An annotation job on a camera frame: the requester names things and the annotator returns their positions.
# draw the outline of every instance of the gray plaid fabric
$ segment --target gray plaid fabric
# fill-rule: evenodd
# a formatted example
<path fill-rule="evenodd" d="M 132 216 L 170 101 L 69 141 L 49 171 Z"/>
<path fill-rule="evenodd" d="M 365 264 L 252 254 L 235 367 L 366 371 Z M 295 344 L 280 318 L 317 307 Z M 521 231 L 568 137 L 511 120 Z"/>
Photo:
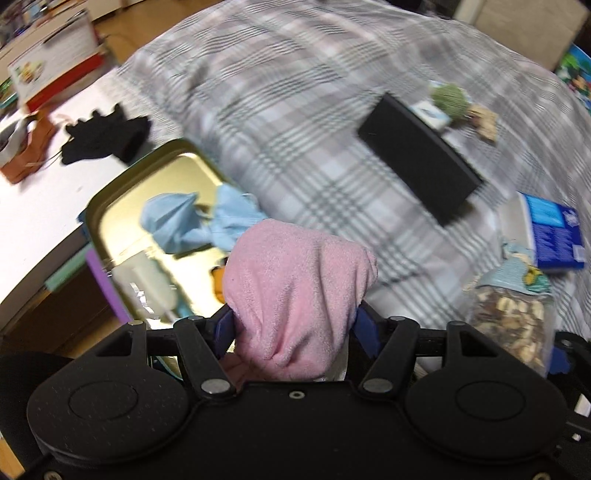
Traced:
<path fill-rule="evenodd" d="M 425 327 L 466 317 L 463 288 L 500 262 L 497 208 L 516 190 L 591 225 L 589 114 L 551 73 L 473 27 L 372 0 L 226 0 L 119 71 L 272 217 L 370 247 L 368 301 Z M 455 82 L 499 113 L 496 146 L 451 143 L 486 179 L 440 227 L 356 129 L 385 91 L 407 105 Z M 589 271 L 553 279 L 558 327 L 589 336 Z"/>

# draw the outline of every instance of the pink towel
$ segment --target pink towel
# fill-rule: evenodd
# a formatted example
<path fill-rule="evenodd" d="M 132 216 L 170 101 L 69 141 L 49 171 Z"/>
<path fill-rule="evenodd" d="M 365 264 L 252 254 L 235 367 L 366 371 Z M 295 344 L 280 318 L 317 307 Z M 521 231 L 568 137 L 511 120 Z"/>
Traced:
<path fill-rule="evenodd" d="M 236 355 L 222 361 L 230 378 L 324 375 L 377 274 L 373 253 L 338 236 L 272 219 L 250 227 L 223 277 L 236 317 Z"/>

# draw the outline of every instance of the plastic bag of nuts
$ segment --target plastic bag of nuts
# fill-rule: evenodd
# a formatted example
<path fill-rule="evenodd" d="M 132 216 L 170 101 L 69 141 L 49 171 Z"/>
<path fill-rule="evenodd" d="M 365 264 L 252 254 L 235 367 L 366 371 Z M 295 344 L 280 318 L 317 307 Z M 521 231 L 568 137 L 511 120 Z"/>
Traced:
<path fill-rule="evenodd" d="M 476 289 L 476 297 L 472 326 L 540 375 L 546 375 L 554 342 L 552 296 L 481 286 Z"/>
<path fill-rule="evenodd" d="M 505 246 L 507 259 L 474 289 L 470 323 L 540 375 L 546 375 L 554 344 L 556 311 L 550 282 L 531 265 L 531 253 Z"/>

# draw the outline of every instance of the mixed nuts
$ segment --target mixed nuts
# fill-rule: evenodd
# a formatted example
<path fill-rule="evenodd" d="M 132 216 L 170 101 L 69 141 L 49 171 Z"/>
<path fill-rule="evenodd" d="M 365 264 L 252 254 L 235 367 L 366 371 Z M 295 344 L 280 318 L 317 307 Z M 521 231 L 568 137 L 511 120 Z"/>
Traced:
<path fill-rule="evenodd" d="M 476 289 L 471 324 L 541 375 L 546 373 L 544 317 L 552 298 L 500 287 Z"/>

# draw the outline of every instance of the black glove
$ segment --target black glove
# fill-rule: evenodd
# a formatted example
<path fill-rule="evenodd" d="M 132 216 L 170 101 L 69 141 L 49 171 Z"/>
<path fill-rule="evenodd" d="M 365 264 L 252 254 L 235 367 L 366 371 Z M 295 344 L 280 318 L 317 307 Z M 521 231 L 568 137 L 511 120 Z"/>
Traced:
<path fill-rule="evenodd" d="M 148 138 L 150 127 L 151 122 L 146 116 L 127 120 L 120 104 L 106 116 L 95 110 L 89 120 L 66 126 L 71 138 L 61 148 L 61 162 L 69 165 L 78 160 L 114 155 L 131 165 Z"/>

